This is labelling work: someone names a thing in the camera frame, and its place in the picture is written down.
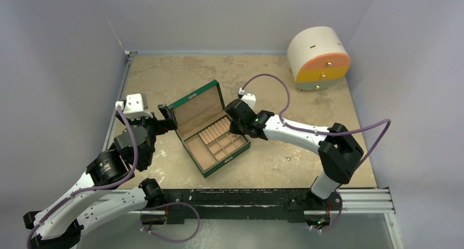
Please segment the green jewelry box with lid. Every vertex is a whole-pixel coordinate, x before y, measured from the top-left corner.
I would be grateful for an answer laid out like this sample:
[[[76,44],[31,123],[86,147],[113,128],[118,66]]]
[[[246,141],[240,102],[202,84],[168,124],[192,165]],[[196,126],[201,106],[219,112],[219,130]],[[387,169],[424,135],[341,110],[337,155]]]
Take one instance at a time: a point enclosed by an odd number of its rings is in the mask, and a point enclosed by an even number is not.
[[[176,135],[204,178],[249,150],[250,140],[230,132],[220,84],[213,80],[169,105]]]

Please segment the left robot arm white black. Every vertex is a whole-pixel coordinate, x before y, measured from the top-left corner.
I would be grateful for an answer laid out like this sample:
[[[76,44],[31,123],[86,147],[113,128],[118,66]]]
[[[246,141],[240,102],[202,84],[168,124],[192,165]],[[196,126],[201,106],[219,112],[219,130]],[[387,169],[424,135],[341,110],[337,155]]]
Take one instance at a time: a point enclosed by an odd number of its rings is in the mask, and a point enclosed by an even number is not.
[[[116,117],[126,129],[110,147],[101,152],[79,180],[56,202],[43,211],[23,216],[30,233],[27,248],[72,248],[82,233],[131,210],[157,210],[164,202],[164,192],[155,179],[145,179],[133,190],[101,204],[97,200],[132,179],[152,162],[156,137],[178,128],[173,110],[159,105],[163,119],[144,106],[132,107],[125,101],[116,104]]]

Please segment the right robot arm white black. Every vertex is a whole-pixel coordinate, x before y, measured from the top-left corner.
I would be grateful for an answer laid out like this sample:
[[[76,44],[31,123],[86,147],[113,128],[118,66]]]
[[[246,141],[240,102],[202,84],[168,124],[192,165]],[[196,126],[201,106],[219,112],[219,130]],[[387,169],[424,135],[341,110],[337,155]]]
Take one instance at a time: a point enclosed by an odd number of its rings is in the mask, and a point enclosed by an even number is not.
[[[231,119],[230,132],[251,138],[281,141],[317,154],[323,171],[307,194],[308,204],[320,209],[329,196],[343,184],[348,184],[361,161],[364,151],[347,128],[339,123],[330,127],[310,126],[280,119],[269,111],[255,113],[241,99],[234,99],[225,112]]]

